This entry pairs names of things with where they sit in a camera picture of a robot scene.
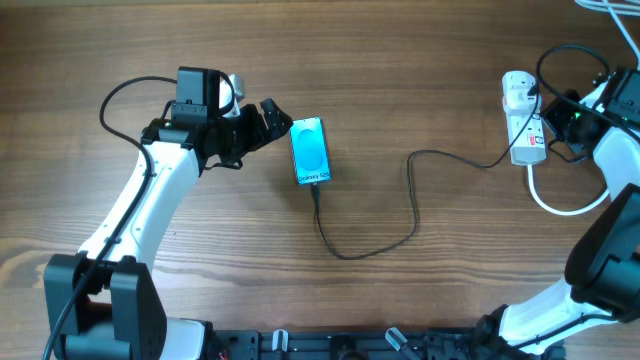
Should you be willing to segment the smartphone with teal screen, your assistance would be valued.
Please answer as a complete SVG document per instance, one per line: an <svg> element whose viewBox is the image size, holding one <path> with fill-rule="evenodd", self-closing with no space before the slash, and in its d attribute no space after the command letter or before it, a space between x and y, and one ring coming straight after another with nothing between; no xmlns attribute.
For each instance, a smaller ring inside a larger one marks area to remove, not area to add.
<svg viewBox="0 0 640 360"><path fill-rule="evenodd" d="M289 134L298 184L330 181L332 175L322 119L295 120Z"/></svg>

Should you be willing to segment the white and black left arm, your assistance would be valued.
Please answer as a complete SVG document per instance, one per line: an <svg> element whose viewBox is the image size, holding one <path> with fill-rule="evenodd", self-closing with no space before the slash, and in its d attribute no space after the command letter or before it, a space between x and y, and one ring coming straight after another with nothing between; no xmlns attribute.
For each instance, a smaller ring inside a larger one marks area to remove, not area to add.
<svg viewBox="0 0 640 360"><path fill-rule="evenodd" d="M171 318L151 272L173 215L201 175L239 170L245 155L286 135L292 118L271 99L244 102L236 77L182 67L175 97L133 140L136 166L102 225L44 271L56 359L225 359L208 321Z"/></svg>

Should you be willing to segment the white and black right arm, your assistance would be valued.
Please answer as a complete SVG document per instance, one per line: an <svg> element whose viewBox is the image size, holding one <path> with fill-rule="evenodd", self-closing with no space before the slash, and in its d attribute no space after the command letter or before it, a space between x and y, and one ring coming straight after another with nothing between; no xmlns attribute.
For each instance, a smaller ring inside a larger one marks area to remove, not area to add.
<svg viewBox="0 0 640 360"><path fill-rule="evenodd" d="M475 359L544 358L565 338L639 317L639 72L618 68L593 111L611 121L592 142L611 202L577 242L563 277L533 298L481 318Z"/></svg>

